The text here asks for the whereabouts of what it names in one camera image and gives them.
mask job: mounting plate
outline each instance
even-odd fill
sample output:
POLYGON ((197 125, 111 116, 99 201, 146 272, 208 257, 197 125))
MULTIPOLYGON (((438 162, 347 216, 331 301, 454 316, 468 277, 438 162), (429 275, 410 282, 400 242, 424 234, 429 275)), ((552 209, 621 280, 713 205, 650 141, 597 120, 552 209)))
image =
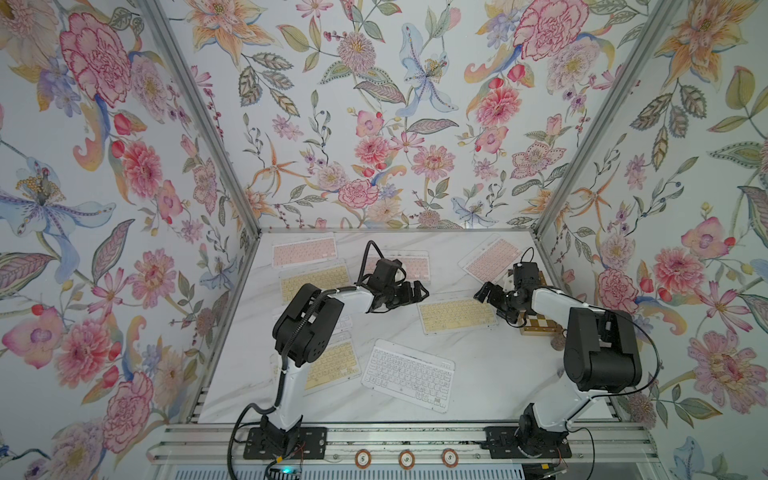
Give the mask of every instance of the mounting plate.
MULTIPOLYGON (((325 427, 299 428, 299 443, 304 443, 305 460, 323 460, 326 457, 325 427)), ((245 460, 274 460, 274 455, 265 448, 266 438, 258 427, 248 431, 248 439, 243 452, 245 460)))
MULTIPOLYGON (((517 427, 485 427, 485 443, 481 447, 489 450, 493 459, 531 458, 518 449, 518 441, 515 438, 516 429, 517 427)), ((542 446, 541 458, 558 457, 571 457, 571 446, 567 442, 542 446)))

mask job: white keyboard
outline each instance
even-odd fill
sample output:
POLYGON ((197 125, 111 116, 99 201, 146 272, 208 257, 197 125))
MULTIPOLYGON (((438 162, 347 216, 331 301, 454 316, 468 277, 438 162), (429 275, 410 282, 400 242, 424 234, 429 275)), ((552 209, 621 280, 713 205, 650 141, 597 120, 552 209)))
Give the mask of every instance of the white keyboard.
POLYGON ((455 368, 451 360, 378 339, 362 376, 362 384, 397 399, 446 413, 455 368))

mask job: pink flower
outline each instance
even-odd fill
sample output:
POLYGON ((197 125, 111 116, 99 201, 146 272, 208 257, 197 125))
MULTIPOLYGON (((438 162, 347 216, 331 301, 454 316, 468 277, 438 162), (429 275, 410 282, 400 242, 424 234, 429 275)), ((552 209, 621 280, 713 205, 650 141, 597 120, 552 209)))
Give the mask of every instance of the pink flower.
POLYGON ((195 167, 192 173, 194 174, 194 183, 196 185, 192 197, 198 203, 205 205, 205 210, 210 215, 216 209, 216 200, 218 198, 216 192, 216 168, 214 168, 213 161, 209 158, 205 161, 204 166, 195 167))
POLYGON ((339 42, 336 49, 344 65, 356 74, 364 74, 376 63, 373 43, 362 33, 352 32, 339 42))
POLYGON ((637 289, 632 285, 632 279, 619 270, 609 268, 598 277, 600 285, 600 300, 609 309, 623 310, 634 313, 637 304, 637 289))
POLYGON ((154 147, 147 147, 143 141, 129 144, 123 153, 123 175, 136 195, 154 197, 163 180, 160 157, 154 153, 154 147))
POLYGON ((171 218, 181 213, 181 200, 170 180, 163 182, 163 186, 157 191, 157 206, 160 208, 160 216, 168 223, 173 223, 171 218))
POLYGON ((118 298, 118 293, 120 293, 120 290, 125 287, 125 285, 128 283, 128 278, 123 280, 123 273, 124 270, 121 268, 118 268, 118 272, 114 276, 114 282, 112 281, 112 274, 109 272, 106 272, 104 274, 104 286, 107 288, 101 288, 100 286, 95 286, 91 289, 91 292, 103 300, 99 300, 96 303, 92 303, 91 305, 88 305, 88 313, 93 313, 96 310, 104 309, 104 313, 101 315, 101 318, 107 318, 107 316, 112 313, 112 306, 113 305, 121 305, 123 303, 122 298, 118 298))
POLYGON ((369 180, 357 179, 339 189, 339 201, 351 208, 363 208, 379 198, 379 188, 369 180))
POLYGON ((143 372, 136 372, 130 382, 118 384, 102 422, 107 450, 120 453, 141 433, 149 418, 153 394, 152 381, 143 372))
POLYGON ((392 147, 392 149, 400 150, 402 148, 402 151, 408 153, 408 147, 423 144, 424 140, 425 138, 419 138, 417 140, 416 134, 408 135, 406 132, 402 132, 400 134, 400 140, 398 140, 397 137, 392 137, 392 141, 395 142, 395 146, 392 147))
POLYGON ((373 135, 378 134, 383 126, 383 118, 378 118, 375 114, 372 114, 369 111, 361 110, 358 112, 356 129, 358 137, 372 137, 373 135))
POLYGON ((69 30, 59 35, 61 54, 80 89, 114 108, 131 89, 131 63, 118 34, 90 13, 69 15, 69 30))
POLYGON ((203 224, 199 220, 182 220, 181 235, 188 243, 195 243, 203 236, 203 224))
POLYGON ((563 130, 563 116, 560 114, 547 118, 547 135, 554 137, 563 130))
POLYGON ((614 233, 600 245, 600 253, 605 266, 623 272, 634 255, 634 240, 614 233))
POLYGON ((512 87, 502 86, 491 90, 480 102, 478 122, 483 127, 505 124, 520 111, 520 94, 512 87))
POLYGON ((128 277, 128 283, 133 284, 133 295, 136 300, 144 298, 144 308, 157 306, 157 298, 176 291, 174 280, 176 270, 174 259, 165 254, 165 249, 144 252, 144 262, 137 261, 134 268, 139 273, 128 277))
POLYGON ((197 147, 195 147, 194 142, 187 135, 181 135, 181 147, 190 157, 195 158, 197 156, 197 147))
POLYGON ((64 353, 56 356, 59 384, 73 389, 80 381, 90 382, 107 362, 111 346, 106 325, 92 319, 74 324, 61 341, 64 353))
POLYGON ((194 77, 194 81, 197 84, 198 87, 213 87, 214 84, 211 83, 205 83, 207 80, 210 79, 210 73, 207 71, 204 71, 201 74, 197 74, 197 65, 192 65, 190 67, 190 71, 192 72, 192 76, 194 77))
POLYGON ((142 55, 134 56, 131 63, 131 93, 152 118, 163 123, 167 104, 163 79, 154 62, 142 55))
POLYGON ((737 352, 739 337, 730 330, 725 336, 717 332, 703 335, 703 344, 690 339, 688 356, 699 365, 694 369, 694 388, 704 394, 712 394, 712 400, 725 406, 725 395, 730 399, 730 408, 738 413, 749 413, 752 405, 766 406, 766 391, 760 383, 767 380, 768 370, 752 365, 757 354, 751 348, 737 352))
POLYGON ((575 40, 588 16, 582 0, 534 0, 523 13, 512 45, 523 46, 521 58, 541 60, 575 40))
POLYGON ((384 137, 363 138, 355 148, 355 156, 365 164, 376 165, 389 155, 389 145, 384 137))
POLYGON ((683 245, 690 248, 701 258, 716 258, 728 254, 728 246, 723 242, 725 231, 717 217, 707 218, 698 227, 688 230, 681 237, 683 245))
POLYGON ((53 351, 58 348, 64 324, 54 307, 43 310, 38 318, 27 319, 13 327, 2 337, 2 344, 24 363, 36 369, 48 365, 53 351))
POLYGON ((581 81, 592 69, 599 54, 600 45, 589 37, 571 43, 550 59, 547 89, 561 90, 581 81))
POLYGON ((449 153, 445 147, 437 148, 437 145, 431 145, 428 151, 422 148, 413 157, 414 165, 411 169, 417 175, 424 174, 428 179, 436 182, 442 177, 447 177, 446 172, 453 170, 454 158, 456 156, 449 153))
POLYGON ((496 170, 491 162, 487 158, 475 163, 475 176, 480 177, 483 180, 497 177, 498 170, 496 170))
POLYGON ((475 141, 475 149, 483 149, 490 154, 495 154, 502 145, 502 141, 507 137, 507 127, 489 127, 475 141))
POLYGON ((306 18, 310 16, 312 13, 315 14, 317 18, 320 18, 320 10, 327 10, 331 7, 333 7, 333 3, 330 2, 324 2, 323 0, 301 0, 305 3, 305 5, 301 5, 300 3, 296 5, 296 10, 299 12, 306 12, 305 14, 301 15, 301 18, 306 18))
POLYGON ((682 247, 661 249, 656 261, 656 279, 672 293, 693 293, 704 281, 704 265, 682 247))
POLYGON ((733 302, 733 300, 739 296, 739 293, 736 290, 728 290, 723 296, 719 296, 717 294, 717 287, 717 282, 710 282, 711 295, 707 295, 701 290, 696 289, 696 294, 699 296, 699 299, 712 307, 707 310, 707 316, 712 318, 715 316, 715 313, 719 313, 723 323, 725 323, 725 326, 727 326, 731 332, 736 333, 736 329, 733 328, 734 325, 745 332, 749 332, 752 329, 752 326, 739 317, 734 316, 734 314, 746 315, 750 313, 750 309, 745 306, 728 306, 728 303, 733 302))
POLYGON ((525 152, 512 155, 514 178, 533 177, 538 172, 563 158, 564 148, 550 148, 544 142, 535 141, 525 152))

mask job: pink peony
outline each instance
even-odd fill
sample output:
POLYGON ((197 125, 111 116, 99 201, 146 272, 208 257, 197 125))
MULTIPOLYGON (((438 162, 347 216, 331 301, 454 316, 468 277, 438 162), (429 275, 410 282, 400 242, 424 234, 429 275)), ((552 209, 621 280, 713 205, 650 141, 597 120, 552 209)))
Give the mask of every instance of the pink peony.
POLYGON ((416 172, 417 175, 424 174, 428 179, 436 182, 440 178, 447 177, 449 172, 453 170, 453 159, 456 156, 445 147, 437 148, 437 145, 431 145, 429 150, 422 148, 413 157, 413 167, 411 169, 416 172))
POLYGON ((704 394, 712 394, 712 400, 725 406, 728 394, 730 408, 738 413, 749 413, 759 403, 766 406, 766 391, 760 386, 768 380, 764 366, 752 365, 757 354, 751 348, 736 350, 739 337, 727 330, 725 336, 717 332, 703 335, 703 343, 690 339, 688 356, 699 365, 694 369, 694 388, 704 394))
POLYGON ((136 300, 144 298, 144 308, 157 306, 157 298, 176 291, 174 280, 176 270, 174 259, 165 254, 165 249, 144 252, 144 262, 137 261, 134 268, 139 273, 128 277, 128 283, 133 284, 133 295, 136 300))
POLYGON ((358 137, 372 137, 379 133, 379 130, 384 126, 384 119, 378 118, 376 115, 369 111, 360 111, 357 114, 357 129, 356 133, 358 137))
POLYGON ((90 13, 69 15, 69 30, 59 35, 61 54, 80 89, 114 108, 131 89, 131 63, 118 34, 90 13))
POLYGON ((123 153, 123 175, 136 195, 154 197, 163 180, 160 157, 154 153, 154 147, 147 147, 143 141, 129 144, 123 153))
POLYGON ((609 268, 598 277, 600 284, 600 300, 606 308, 623 310, 634 313, 637 304, 637 289, 632 285, 632 279, 619 270, 609 268))
POLYGON ((355 156, 365 164, 376 165, 389 155, 389 145, 384 137, 363 138, 355 149, 355 156))
POLYGON ((507 137, 507 127, 489 127, 475 141, 475 149, 487 151, 495 154, 502 145, 502 141, 507 137))
POLYGON ((728 246, 723 242, 725 232, 717 217, 707 218, 698 227, 688 230, 681 237, 683 245, 690 252, 701 258, 716 258, 728 254, 728 246))
POLYGON ((213 161, 209 158, 204 166, 195 167, 192 170, 194 174, 194 193, 192 197, 199 203, 205 205, 205 211, 212 214, 216 209, 216 200, 218 198, 216 184, 216 168, 213 161))
POLYGON ((157 206, 160 208, 160 216, 168 223, 173 223, 171 218, 176 217, 183 210, 181 200, 176 195, 176 188, 170 180, 163 182, 163 186, 157 191, 157 206))
POLYGON ((54 307, 43 310, 38 318, 27 319, 2 337, 2 344, 36 369, 48 365, 58 348, 64 324, 54 307))
POLYGON ((379 188, 369 180, 357 179, 339 189, 339 201, 351 208, 363 208, 379 198, 379 188))
POLYGON ((149 418, 153 394, 152 381, 143 372, 136 372, 130 382, 118 384, 102 422, 107 450, 120 453, 141 433, 149 418))
POLYGON ((600 254, 605 266, 624 272, 634 255, 634 240, 614 233, 600 245, 600 254))
POLYGON ((512 155, 512 163, 515 165, 512 176, 514 178, 533 177, 563 158, 564 154, 564 148, 551 148, 542 141, 535 141, 526 151, 512 155))
POLYGON ((480 102, 478 107, 478 122, 483 127, 505 124, 518 111, 523 102, 520 94, 512 87, 502 86, 491 90, 480 102))
POLYGON ((576 39, 588 16, 582 0, 534 0, 523 13, 512 45, 522 45, 521 58, 541 60, 576 39))
POLYGON ((163 123, 167 104, 163 79, 154 62, 142 55, 135 55, 131 63, 131 93, 152 118, 163 123))
POLYGON ((64 353, 56 356, 59 384, 73 389, 80 381, 90 382, 107 362, 111 346, 106 325, 92 319, 74 324, 61 341, 64 353))
POLYGON ((704 265, 683 247, 661 249, 656 262, 656 280, 672 293, 694 293, 704 281, 704 265))

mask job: keyboard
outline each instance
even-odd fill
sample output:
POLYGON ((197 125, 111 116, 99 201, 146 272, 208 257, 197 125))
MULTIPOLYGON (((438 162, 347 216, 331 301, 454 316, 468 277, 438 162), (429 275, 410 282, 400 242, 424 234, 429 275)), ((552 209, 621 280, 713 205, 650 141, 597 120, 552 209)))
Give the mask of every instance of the keyboard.
MULTIPOLYGON (((400 260, 402 268, 408 276, 406 280, 413 282, 420 280, 429 282, 429 253, 420 250, 382 250, 385 258, 390 260, 400 260)), ((376 268, 376 262, 379 261, 379 255, 374 252, 368 257, 365 273, 373 273, 376 268)))
POLYGON ((305 283, 311 283, 321 290, 351 284, 343 260, 289 270, 280 274, 280 292, 283 294, 283 304, 290 302, 305 283))
POLYGON ((315 263, 336 258, 334 237, 283 243, 272 247, 272 266, 280 268, 302 263, 315 263))
POLYGON ((377 392, 440 413, 448 411, 455 363, 376 340, 362 384, 377 392))
POLYGON ((420 303, 419 316, 426 335, 498 325, 494 308, 488 303, 478 302, 471 296, 449 301, 435 299, 430 303, 420 303))
POLYGON ((495 282, 504 276, 520 253, 517 247, 494 233, 458 265, 480 282, 495 282))
POLYGON ((310 367, 304 391, 316 392, 360 376, 360 365, 349 333, 331 337, 326 351, 310 367))

